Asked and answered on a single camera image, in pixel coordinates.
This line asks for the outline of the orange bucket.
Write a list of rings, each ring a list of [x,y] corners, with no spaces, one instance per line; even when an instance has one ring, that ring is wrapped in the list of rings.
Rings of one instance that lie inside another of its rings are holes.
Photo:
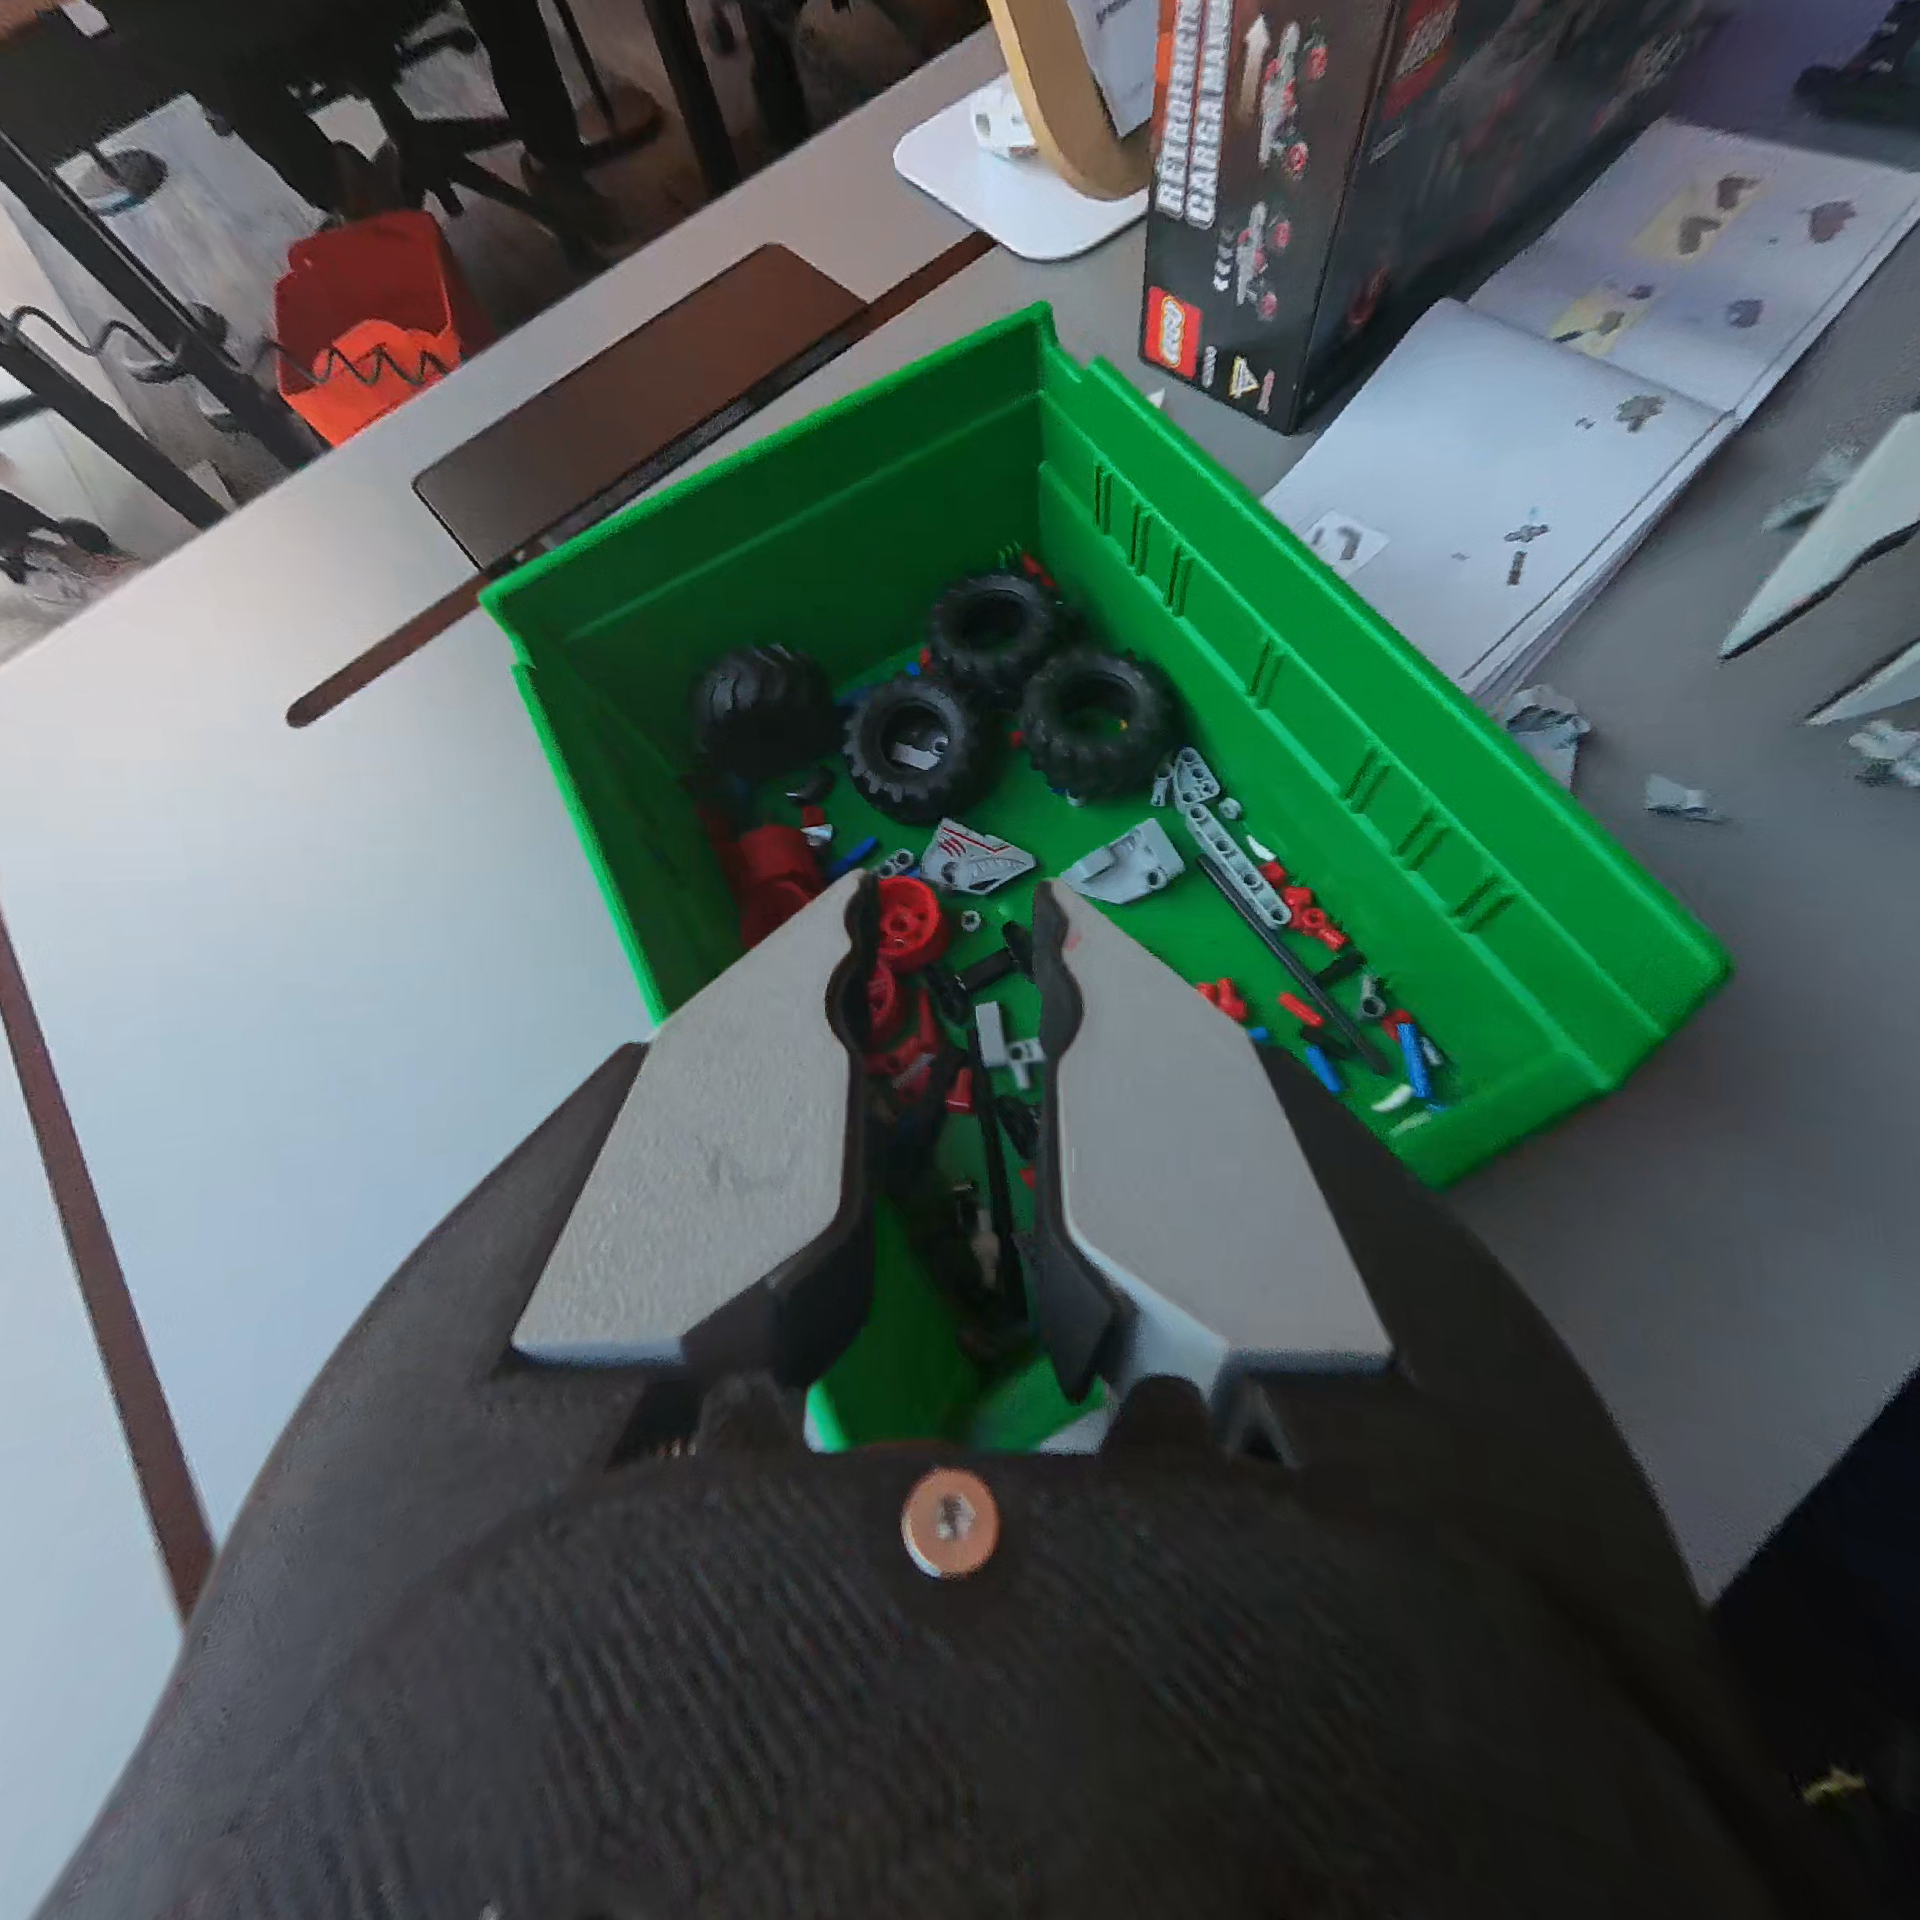
[[[495,326],[424,210],[390,210],[289,246],[273,286],[279,397],[331,449],[491,348]]]

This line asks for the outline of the grey lego piece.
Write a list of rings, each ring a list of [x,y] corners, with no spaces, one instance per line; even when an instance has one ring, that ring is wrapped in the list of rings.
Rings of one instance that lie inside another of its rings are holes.
[[[1574,790],[1578,750],[1593,731],[1586,713],[1546,683],[1513,690],[1498,710],[1503,731],[1542,773]]]

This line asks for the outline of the pile of small lego pieces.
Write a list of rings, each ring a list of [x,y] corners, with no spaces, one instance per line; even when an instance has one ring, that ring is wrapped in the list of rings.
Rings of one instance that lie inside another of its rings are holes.
[[[1077,644],[1095,644],[1101,649],[1112,649],[1095,642],[1087,630],[1087,625],[1069,611],[1054,589],[1051,579],[1043,569],[1032,559],[1022,559],[1019,566],[1003,566],[1011,572],[1024,572],[1043,587],[1051,589],[1061,611],[1063,611],[1063,635],[1058,649],[1051,653],[1063,653]],[[733,644],[726,651],[751,647],[746,642]],[[720,658],[726,651],[713,651],[701,668],[696,670],[695,678],[706,670],[709,662]],[[845,727],[845,719],[857,703],[857,700],[872,686],[895,676],[895,674],[913,674],[934,678],[927,671],[927,635],[926,644],[917,662],[897,668],[897,671],[880,674],[877,678],[864,678],[853,690],[840,690],[831,683],[831,694],[837,702],[839,717]],[[984,801],[967,805],[955,819],[969,827],[992,833],[1025,852],[1030,852],[1039,871],[1019,883],[1032,884],[1030,900],[1035,902],[1037,889],[1043,879],[1063,883],[1063,874],[1073,865],[1078,858],[1090,852],[1091,847],[1112,842],[1118,834],[1136,827],[1141,821],[1153,819],[1158,821],[1168,837],[1173,838],[1175,847],[1181,852],[1185,869],[1203,874],[1193,842],[1173,807],[1169,796],[1169,762],[1178,748],[1190,748],[1190,731],[1187,731],[1187,713],[1183,706],[1183,739],[1181,745],[1168,755],[1158,771],[1153,773],[1151,787],[1141,796],[1129,801],[1104,801],[1104,803],[1081,803],[1058,796],[1048,790],[1043,781],[1035,775],[1025,753],[1022,734],[1017,731],[1017,708],[997,708],[989,706],[992,723],[999,734],[999,773]],[[918,874],[918,858],[913,854],[902,869],[891,869],[888,874]],[[1279,995],[1279,1007],[1285,1010],[1287,1019],[1291,1019],[1298,1028],[1299,1039],[1299,1061],[1302,1068],[1309,1070],[1317,1081],[1333,1095],[1338,1098],[1342,1091],[1349,1086],[1342,1076],[1346,1065],[1368,1065],[1370,1070],[1386,1073],[1386,1051],[1392,1046],[1406,1053],[1406,1068],[1426,1068],[1423,1044],[1407,1031],[1407,1026],[1384,1013],[1379,1002],[1357,1002],[1352,1010],[1344,1007],[1334,997],[1334,982],[1344,978],[1344,967],[1354,959],[1352,951],[1337,951],[1330,962],[1311,971],[1306,970],[1305,959],[1287,946],[1288,933],[1302,935],[1334,935],[1333,926],[1318,921],[1314,914],[1314,906],[1306,895],[1298,895],[1288,889],[1288,878],[1279,867],[1264,865],[1259,871],[1277,886],[1279,898],[1291,910],[1291,924],[1282,933],[1261,933],[1259,927],[1250,926],[1230,902],[1231,911],[1239,916],[1239,924],[1246,926],[1250,940],[1257,940],[1271,957],[1285,967],[1288,975],[1288,988]],[[958,910],[962,906],[974,906],[977,898],[962,898],[949,895],[936,892],[939,898],[945,902],[949,910]],[[909,989],[909,1015],[920,1022],[926,1031],[933,1031],[936,1023],[958,1026],[962,1019],[970,1018],[999,1018],[1001,1006],[993,999],[987,999],[984,988],[976,988],[970,975],[960,975],[955,971],[941,973],[941,962],[934,962],[918,971],[926,978],[923,988]],[[899,975],[880,962],[880,971],[887,975],[891,988],[904,985],[909,975]],[[1333,1186],[1330,1174],[1317,1174],[1333,1209]],[[1030,1252],[1022,1255],[1015,1249],[1015,1234],[1019,1226],[1017,1199],[1011,1198],[1010,1189],[999,1186],[992,1190],[987,1226],[993,1234],[993,1252],[997,1255],[1011,1255],[1015,1258],[1015,1277],[1010,1284],[1001,1282],[1001,1273],[993,1265],[983,1269],[981,1273],[974,1270],[969,1255],[960,1252],[960,1227],[943,1226],[939,1229],[933,1227],[933,1174],[911,1170],[904,1174],[904,1198],[891,1203],[891,1214],[887,1222],[897,1227],[902,1234],[902,1251],[895,1255],[880,1258],[880,1287],[882,1290],[902,1290],[904,1284],[917,1284],[920,1291],[933,1291],[934,1287],[945,1290],[958,1311],[969,1311],[981,1331],[987,1327],[1006,1327],[1017,1316],[1017,1309],[1032,1309],[1029,1298],[1029,1262]],[[1360,1273],[1361,1273],[1361,1244],[1357,1227],[1344,1229],[1351,1241],[1351,1249],[1357,1255]]]

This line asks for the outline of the black lego set box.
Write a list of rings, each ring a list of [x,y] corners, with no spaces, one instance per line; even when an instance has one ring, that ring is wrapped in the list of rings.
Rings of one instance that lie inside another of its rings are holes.
[[[1138,361],[1299,430],[1677,91],[1726,4],[1158,9]]]

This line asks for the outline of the person's dark clothing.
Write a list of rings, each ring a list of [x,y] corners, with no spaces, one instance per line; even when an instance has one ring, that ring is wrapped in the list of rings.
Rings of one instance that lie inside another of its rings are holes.
[[[1798,1798],[1917,1916],[1917,1377],[1712,1605]]]

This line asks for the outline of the open lego instruction booklet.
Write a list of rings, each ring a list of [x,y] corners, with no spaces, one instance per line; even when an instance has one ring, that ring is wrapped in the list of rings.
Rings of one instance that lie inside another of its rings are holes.
[[[1662,119],[1472,299],[1426,310],[1264,506],[1493,697],[1914,221],[1912,166]]]

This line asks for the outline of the dark brown flat panel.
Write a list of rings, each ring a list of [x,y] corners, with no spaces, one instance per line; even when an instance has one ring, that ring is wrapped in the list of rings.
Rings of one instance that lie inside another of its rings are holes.
[[[421,469],[414,494],[491,569],[736,418],[864,310],[792,249],[757,246]]]

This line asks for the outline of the grey printed lego panel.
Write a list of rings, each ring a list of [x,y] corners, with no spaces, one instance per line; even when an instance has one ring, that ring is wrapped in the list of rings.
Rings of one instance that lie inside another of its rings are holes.
[[[1037,860],[1024,847],[955,819],[941,819],[918,854],[918,875],[936,892],[962,898],[992,895],[1037,871]]]

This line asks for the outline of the green plastic bin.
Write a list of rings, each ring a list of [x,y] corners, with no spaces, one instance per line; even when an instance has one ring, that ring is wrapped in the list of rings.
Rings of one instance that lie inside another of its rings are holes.
[[[1096,910],[1247,1039],[1330,1174],[1393,1357],[1434,1374],[1393,1305],[1393,1262],[1441,1331],[1441,1229],[1393,1214],[1616,1091],[1717,991],[1728,954],[1496,723],[1337,583],[1112,369],[1081,366],[1030,307],[615,514],[485,591],[545,767],[657,1031],[696,989],[849,874],[887,875],[930,827],[848,788],[842,753],[736,781],[691,756],[701,661],[778,642],[831,683],[913,666],[951,583],[1037,562],[1095,642],[1162,666],[1190,745],[1254,865],[1334,935],[1288,933],[1306,970],[1352,951],[1337,1002],[1379,1002],[1426,1068],[1351,1063],[1330,1095],[1279,1007],[1288,973],[1200,871]],[[933,1174],[933,1227],[1010,1284],[987,1226],[999,1186],[1030,1252],[1043,1057],[1032,884],[943,911],[941,973],[999,1015],[926,1031],[911,973],[867,982],[872,1298],[809,1386],[824,1444],[906,1436],[1032,1446],[1091,1407],[1032,1339],[1030,1309],[981,1331],[943,1287],[880,1287],[904,1174]]]

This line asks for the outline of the black chair legs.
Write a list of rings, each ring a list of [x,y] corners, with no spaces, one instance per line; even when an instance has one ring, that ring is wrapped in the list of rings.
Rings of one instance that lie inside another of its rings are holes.
[[[613,249],[633,234],[633,219],[595,186],[595,174],[637,153],[664,130],[664,109],[651,93],[640,115],[616,129],[616,115],[600,108],[607,134],[587,137],[560,71],[549,14],[562,4],[462,3],[463,25],[487,54],[495,95],[520,147],[526,197],[538,212],[552,212],[569,234],[594,249]],[[695,4],[640,4],[670,100],[709,197],[726,195],[741,178],[741,157],[695,28]],[[750,52],[750,85],[777,155],[795,150],[813,130],[787,4],[736,4],[741,36]]]

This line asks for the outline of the black lego tyre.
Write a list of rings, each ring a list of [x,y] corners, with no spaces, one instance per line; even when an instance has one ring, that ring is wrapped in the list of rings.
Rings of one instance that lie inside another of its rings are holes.
[[[1024,686],[1017,731],[1048,790],[1081,803],[1129,801],[1181,745],[1183,706],[1158,662],[1077,644]]]
[[[1063,611],[1024,572],[974,572],[927,613],[927,671],[997,708],[1011,708],[1024,686],[1058,649]]]
[[[899,826],[934,826],[987,797],[1001,767],[989,708],[970,692],[913,674],[867,687],[842,727],[855,790]]]
[[[842,723],[824,666],[769,642],[722,653],[687,694],[695,762],[722,778],[766,781],[837,753]]]

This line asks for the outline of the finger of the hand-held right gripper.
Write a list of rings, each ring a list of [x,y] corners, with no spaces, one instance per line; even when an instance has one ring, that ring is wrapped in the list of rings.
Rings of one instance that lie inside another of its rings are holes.
[[[1896,657],[1887,657],[1883,662],[1871,668],[1858,683],[1813,708],[1806,717],[1806,727],[1862,723],[1878,713],[1917,703],[1917,658],[1920,642],[1912,641]]]
[[[1719,642],[1719,658],[1747,653],[1834,595],[1871,559],[1914,539],[1917,420],[1891,420],[1862,452],[1850,483],[1783,550]]]

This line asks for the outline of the black metal frame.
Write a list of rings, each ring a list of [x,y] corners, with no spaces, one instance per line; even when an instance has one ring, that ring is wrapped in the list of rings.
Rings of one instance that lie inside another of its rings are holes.
[[[123,318],[112,321],[98,335],[69,334],[61,323],[25,307],[3,310],[1,370],[41,411],[70,426],[106,461],[197,531],[224,519],[226,508],[115,406],[41,349],[32,326],[42,326],[66,349],[91,364],[104,356],[112,339],[146,346],[161,382],[175,377],[197,382],[279,467],[298,469],[318,459],[319,441],[297,413],[266,390],[250,369],[229,354],[202,316],[183,303],[127,245],[106,231],[66,181],[41,169],[10,134],[1,134],[1,183],[35,227],[123,308]]]

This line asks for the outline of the white monitor stand base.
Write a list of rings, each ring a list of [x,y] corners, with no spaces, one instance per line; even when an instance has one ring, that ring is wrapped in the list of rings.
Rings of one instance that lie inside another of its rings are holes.
[[[1035,263],[1081,257],[1144,215],[1147,195],[1095,198],[1039,153],[1010,76],[902,132],[895,174],[997,246]]]

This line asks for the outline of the long grey lego beam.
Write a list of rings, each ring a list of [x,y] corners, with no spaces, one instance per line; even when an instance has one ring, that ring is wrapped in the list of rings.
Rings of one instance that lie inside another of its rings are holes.
[[[1261,933],[1282,933],[1291,924],[1291,910],[1216,811],[1213,803],[1223,801],[1224,794],[1197,750],[1178,748],[1173,755],[1169,796],[1193,851],[1218,892],[1250,926]]]

